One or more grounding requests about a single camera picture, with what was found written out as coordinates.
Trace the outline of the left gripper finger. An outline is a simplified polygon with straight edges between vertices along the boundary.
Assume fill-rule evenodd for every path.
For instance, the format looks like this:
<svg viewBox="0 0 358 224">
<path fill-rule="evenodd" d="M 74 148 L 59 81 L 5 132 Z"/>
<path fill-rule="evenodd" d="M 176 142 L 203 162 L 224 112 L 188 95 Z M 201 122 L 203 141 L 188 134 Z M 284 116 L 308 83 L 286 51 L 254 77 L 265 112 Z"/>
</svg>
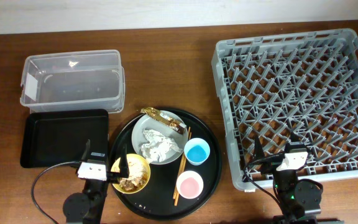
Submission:
<svg viewBox="0 0 358 224">
<path fill-rule="evenodd" d="M 85 144 L 85 150 L 84 150 L 84 153 L 81 157 L 81 160 L 84 162 L 87 160 L 87 157 L 88 157 L 88 153 L 89 153 L 89 150 L 90 150 L 90 145 L 91 145 L 91 141 L 88 139 L 86 144 Z"/>
<path fill-rule="evenodd" d="M 121 149 L 120 161 L 119 161 L 119 173 L 121 178 L 129 177 L 129 165 L 127 162 L 127 145 L 124 145 Z"/>
</svg>

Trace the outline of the white tissue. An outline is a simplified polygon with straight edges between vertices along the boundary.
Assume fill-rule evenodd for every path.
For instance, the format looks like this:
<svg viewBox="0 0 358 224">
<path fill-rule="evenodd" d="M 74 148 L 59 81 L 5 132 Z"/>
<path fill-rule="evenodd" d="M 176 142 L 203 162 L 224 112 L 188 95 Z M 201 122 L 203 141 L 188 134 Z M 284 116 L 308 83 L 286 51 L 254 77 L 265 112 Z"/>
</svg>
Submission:
<svg viewBox="0 0 358 224">
<path fill-rule="evenodd" d="M 156 130 L 145 129 L 143 135 L 147 143 L 141 144 L 139 149 L 149 163 L 163 162 L 167 159 L 168 153 L 183 151 L 174 139 L 166 137 Z"/>
</svg>

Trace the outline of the grey plate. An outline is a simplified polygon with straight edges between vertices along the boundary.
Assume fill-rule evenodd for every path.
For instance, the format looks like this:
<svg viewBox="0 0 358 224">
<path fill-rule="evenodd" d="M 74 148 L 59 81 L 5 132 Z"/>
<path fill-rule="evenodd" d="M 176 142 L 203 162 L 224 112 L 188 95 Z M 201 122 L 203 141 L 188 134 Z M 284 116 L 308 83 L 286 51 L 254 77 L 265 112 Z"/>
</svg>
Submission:
<svg viewBox="0 0 358 224">
<path fill-rule="evenodd" d="M 169 112 L 167 110 L 162 110 L 162 112 L 166 113 L 167 115 L 171 116 L 172 118 L 178 119 L 179 121 L 182 121 L 185 123 L 177 114 Z M 169 128 L 168 126 L 152 119 L 147 114 L 143 114 L 138 121 L 135 122 L 135 126 L 132 130 L 132 146 L 137 154 L 140 156 L 143 156 L 139 146 L 141 144 L 147 143 L 146 138 L 143 135 L 143 130 L 145 129 L 153 129 L 160 133 L 162 133 L 164 136 L 172 138 L 175 140 L 175 142 L 178 144 L 180 148 L 184 148 L 186 142 L 188 141 L 188 131 L 185 130 L 183 134 L 179 134 L 173 129 Z M 174 160 L 178 159 L 182 152 L 176 152 L 176 153 L 168 153 L 167 159 L 163 162 L 151 162 L 149 164 L 155 164 L 155 165 L 164 165 L 173 162 Z"/>
</svg>

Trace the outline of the blue cup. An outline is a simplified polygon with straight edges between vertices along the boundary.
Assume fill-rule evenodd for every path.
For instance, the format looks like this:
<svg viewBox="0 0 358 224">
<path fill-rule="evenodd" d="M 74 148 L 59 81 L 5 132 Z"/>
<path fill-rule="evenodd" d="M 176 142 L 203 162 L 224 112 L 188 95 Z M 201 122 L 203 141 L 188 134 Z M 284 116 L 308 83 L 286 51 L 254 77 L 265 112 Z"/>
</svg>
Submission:
<svg viewBox="0 0 358 224">
<path fill-rule="evenodd" d="M 210 152 L 209 144 L 201 138 L 190 139 L 184 147 L 184 154 L 187 161 L 194 166 L 199 166 L 205 162 Z"/>
</svg>

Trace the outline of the gold foil wrapper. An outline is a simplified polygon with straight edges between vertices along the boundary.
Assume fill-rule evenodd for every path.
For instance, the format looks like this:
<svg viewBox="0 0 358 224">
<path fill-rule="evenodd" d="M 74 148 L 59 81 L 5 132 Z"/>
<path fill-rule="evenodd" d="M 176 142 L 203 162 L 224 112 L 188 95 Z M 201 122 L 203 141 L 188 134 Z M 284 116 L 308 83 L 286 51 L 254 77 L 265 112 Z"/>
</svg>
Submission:
<svg viewBox="0 0 358 224">
<path fill-rule="evenodd" d="M 152 119 L 168 126 L 169 128 L 173 129 L 174 131 L 176 131 L 179 134 L 183 134 L 185 132 L 185 130 L 187 130 L 186 125 L 182 121 L 172 118 L 171 116 L 167 115 L 166 113 L 164 113 L 156 108 L 146 107 L 146 108 L 142 108 L 140 110 L 140 112 L 147 114 Z"/>
</svg>

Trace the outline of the pink cup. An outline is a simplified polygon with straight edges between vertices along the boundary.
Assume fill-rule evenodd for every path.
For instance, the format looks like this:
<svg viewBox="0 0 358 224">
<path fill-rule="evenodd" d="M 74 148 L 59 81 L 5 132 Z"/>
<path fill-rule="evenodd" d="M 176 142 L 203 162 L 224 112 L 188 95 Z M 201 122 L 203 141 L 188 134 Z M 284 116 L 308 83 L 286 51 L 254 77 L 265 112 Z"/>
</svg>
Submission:
<svg viewBox="0 0 358 224">
<path fill-rule="evenodd" d="M 201 195 L 204 183 L 199 173 L 188 170 L 177 178 L 176 187 L 180 196 L 185 199 L 194 199 Z"/>
</svg>

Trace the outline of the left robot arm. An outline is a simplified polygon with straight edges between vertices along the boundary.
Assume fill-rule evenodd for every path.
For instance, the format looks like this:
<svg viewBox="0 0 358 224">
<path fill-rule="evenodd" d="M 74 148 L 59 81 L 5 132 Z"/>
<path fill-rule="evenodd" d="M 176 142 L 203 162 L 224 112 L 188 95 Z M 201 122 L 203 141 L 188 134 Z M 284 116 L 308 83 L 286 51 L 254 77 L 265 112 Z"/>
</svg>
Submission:
<svg viewBox="0 0 358 224">
<path fill-rule="evenodd" d="M 71 194 L 63 204 L 63 214 L 67 223 L 100 223 L 108 185 L 119 183 L 129 176 L 127 147 L 119 150 L 119 171 L 113 172 L 109 163 L 108 150 L 92 150 L 87 141 L 81 157 L 78 178 L 85 181 L 82 192 Z"/>
</svg>

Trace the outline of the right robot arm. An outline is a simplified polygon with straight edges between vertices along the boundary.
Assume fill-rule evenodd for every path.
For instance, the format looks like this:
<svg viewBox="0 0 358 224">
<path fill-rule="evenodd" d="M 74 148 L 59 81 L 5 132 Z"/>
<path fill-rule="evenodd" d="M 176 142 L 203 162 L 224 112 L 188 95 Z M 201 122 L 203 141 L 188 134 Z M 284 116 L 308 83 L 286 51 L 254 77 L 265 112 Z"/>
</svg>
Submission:
<svg viewBox="0 0 358 224">
<path fill-rule="evenodd" d="M 255 158 L 249 166 L 260 166 L 261 174 L 273 175 L 273 194 L 282 214 L 273 223 L 342 223 L 342 220 L 318 220 L 323 185 L 311 179 L 299 179 L 297 172 L 306 165 L 309 149 L 294 134 L 284 151 L 266 156 L 259 137 L 254 139 Z"/>
</svg>

